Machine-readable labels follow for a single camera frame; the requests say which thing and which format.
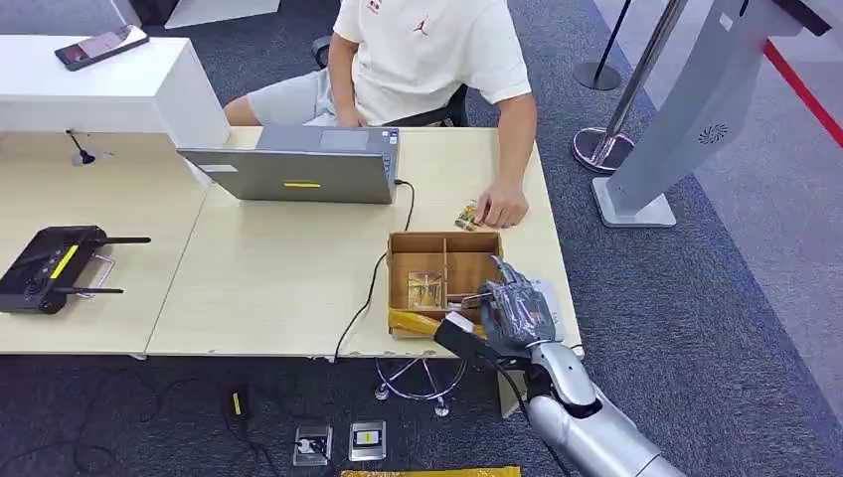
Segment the yellow sticker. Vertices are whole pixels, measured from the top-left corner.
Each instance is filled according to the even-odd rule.
[[[232,400],[235,402],[235,414],[240,415],[240,398],[237,396],[237,393],[232,395]]]
[[[62,274],[62,270],[65,269],[65,267],[68,265],[68,262],[71,261],[71,257],[74,256],[74,253],[76,253],[78,249],[79,249],[78,245],[71,246],[71,249],[69,249],[68,252],[65,253],[65,256],[62,257],[61,260],[59,260],[59,264],[56,265],[56,269],[53,270],[53,274],[50,275],[51,280],[55,280],[56,278],[59,277],[59,275]]]
[[[298,189],[318,189],[322,187],[321,184],[315,182],[285,182],[284,187],[295,187]]]

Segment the gray shorts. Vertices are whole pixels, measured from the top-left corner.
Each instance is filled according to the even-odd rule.
[[[264,126],[335,126],[328,70],[286,79],[246,96],[257,121]]]

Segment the wooden box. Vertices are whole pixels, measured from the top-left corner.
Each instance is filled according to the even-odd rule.
[[[496,232],[395,232],[387,251],[389,267],[390,332],[394,335],[429,336],[419,329],[401,330],[396,317],[421,315],[436,322],[448,313],[447,302],[459,303],[477,293],[486,280],[498,280],[498,270],[490,255],[503,258],[500,235]],[[409,306],[409,278],[414,272],[440,272],[440,306],[412,309]],[[477,309],[461,310],[461,315],[480,323]]]

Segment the robotic arm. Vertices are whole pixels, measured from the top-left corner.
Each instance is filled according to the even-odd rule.
[[[544,295],[493,257],[502,283],[479,290],[483,341],[461,317],[449,317],[434,339],[460,358],[525,372],[527,417],[551,448],[588,477],[683,477],[659,448],[595,385],[580,359],[556,340]]]
[[[680,477],[635,424],[589,379],[561,343],[532,349],[527,411],[533,428],[586,476]]]

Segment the laptop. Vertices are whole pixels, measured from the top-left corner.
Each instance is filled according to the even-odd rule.
[[[241,200],[391,204],[393,127],[265,127],[252,149],[178,149]]]

